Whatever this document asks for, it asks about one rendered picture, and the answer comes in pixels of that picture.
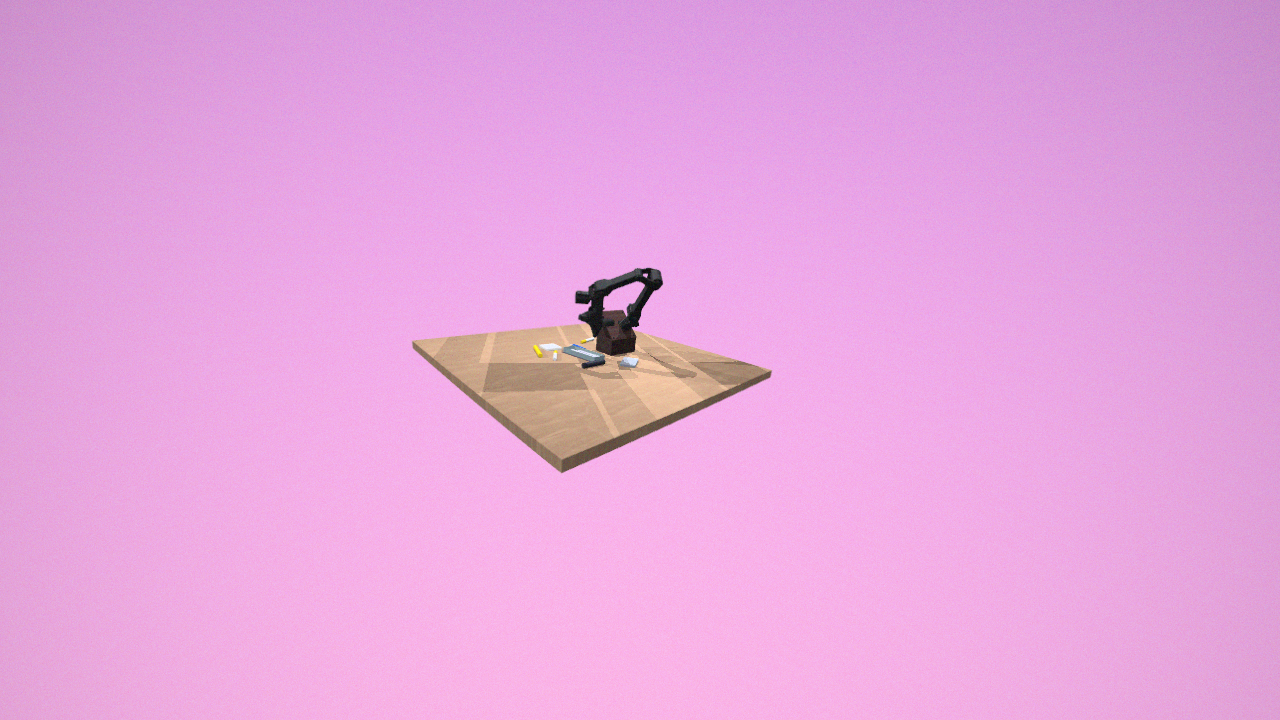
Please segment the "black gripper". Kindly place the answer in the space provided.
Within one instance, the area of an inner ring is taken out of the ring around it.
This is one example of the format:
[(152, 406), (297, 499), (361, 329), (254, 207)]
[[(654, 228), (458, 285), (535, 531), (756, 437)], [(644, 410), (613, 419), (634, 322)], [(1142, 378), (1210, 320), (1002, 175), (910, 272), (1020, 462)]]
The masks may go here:
[(591, 307), (591, 310), (595, 309), (595, 311), (596, 311), (596, 320), (593, 319), (593, 322), (588, 322), (588, 325), (590, 325), (590, 328), (593, 331), (593, 337), (596, 338), (596, 334), (599, 333), (599, 331), (602, 329), (602, 327), (603, 325), (605, 325), (605, 327), (614, 325), (614, 320), (609, 319), (609, 318), (602, 319), (602, 318), (604, 318), (604, 316), (602, 316), (602, 313), (603, 313), (603, 310), (605, 310), (605, 307), (603, 307), (603, 305), (599, 306), (599, 305), (593, 305), (591, 304), (591, 306), (589, 306), (589, 307)]

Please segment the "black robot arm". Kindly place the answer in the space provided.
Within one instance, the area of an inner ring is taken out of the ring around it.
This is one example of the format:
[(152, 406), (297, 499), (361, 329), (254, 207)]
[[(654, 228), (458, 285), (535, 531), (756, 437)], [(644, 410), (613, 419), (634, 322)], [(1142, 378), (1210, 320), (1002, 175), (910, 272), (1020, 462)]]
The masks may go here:
[[(644, 277), (644, 274), (648, 275)], [(634, 269), (634, 272), (618, 275), (611, 281), (607, 279), (595, 281), (593, 284), (588, 287), (588, 292), (584, 291), (576, 292), (575, 302), (589, 304), (591, 300), (593, 305), (602, 306), (604, 297), (608, 296), (612, 292), (612, 290), (620, 288), (625, 284), (630, 284), (634, 282), (643, 282), (643, 284), (645, 286), (641, 293), (639, 293), (635, 304), (628, 304), (628, 306), (626, 307), (627, 316), (625, 316), (623, 320), (618, 322), (623, 332), (632, 331), (631, 327), (639, 325), (639, 319), (641, 316), (643, 307), (646, 304), (648, 299), (650, 299), (653, 291), (659, 290), (660, 286), (663, 284), (660, 270), (652, 268), (645, 268), (645, 269), (636, 268)], [(593, 322), (593, 319), (596, 320), (596, 311), (595, 309), (591, 310), (591, 307), (588, 307), (588, 311), (581, 313), (579, 315), (581, 322), (585, 323)]]

